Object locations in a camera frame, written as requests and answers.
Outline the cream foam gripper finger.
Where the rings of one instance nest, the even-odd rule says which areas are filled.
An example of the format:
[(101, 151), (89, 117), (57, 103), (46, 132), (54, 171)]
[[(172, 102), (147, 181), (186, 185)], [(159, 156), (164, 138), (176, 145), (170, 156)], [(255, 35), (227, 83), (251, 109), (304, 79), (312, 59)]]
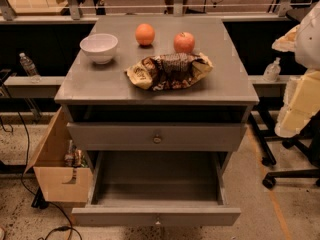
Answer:
[(299, 28), (299, 25), (290, 29), (282, 37), (276, 39), (272, 44), (272, 48), (280, 52), (294, 52), (295, 40), (296, 40), (296, 34), (297, 34), (298, 28)]
[(274, 131), (279, 137), (291, 138), (320, 111), (320, 71), (308, 69), (300, 77), (290, 77), (283, 102)]

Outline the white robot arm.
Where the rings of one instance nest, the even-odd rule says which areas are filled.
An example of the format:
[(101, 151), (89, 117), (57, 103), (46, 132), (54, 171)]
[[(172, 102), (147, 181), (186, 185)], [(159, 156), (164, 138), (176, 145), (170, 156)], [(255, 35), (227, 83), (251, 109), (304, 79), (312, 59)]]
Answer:
[(287, 82), (275, 133), (291, 138), (301, 132), (320, 111), (320, 2), (313, 6), (302, 21), (284, 36), (276, 39), (272, 48), (293, 52), (295, 61), (307, 71)]

